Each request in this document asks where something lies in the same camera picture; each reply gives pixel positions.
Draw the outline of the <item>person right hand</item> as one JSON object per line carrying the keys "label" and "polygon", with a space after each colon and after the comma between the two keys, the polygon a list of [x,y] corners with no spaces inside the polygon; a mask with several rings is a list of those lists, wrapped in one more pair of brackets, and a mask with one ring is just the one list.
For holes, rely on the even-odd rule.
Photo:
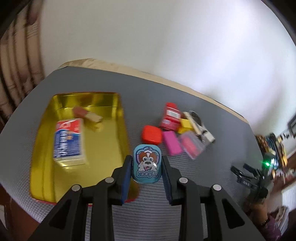
{"label": "person right hand", "polygon": [[269,221],[266,198],[259,199],[256,202],[247,198],[243,203],[243,210],[259,230],[265,227]]}

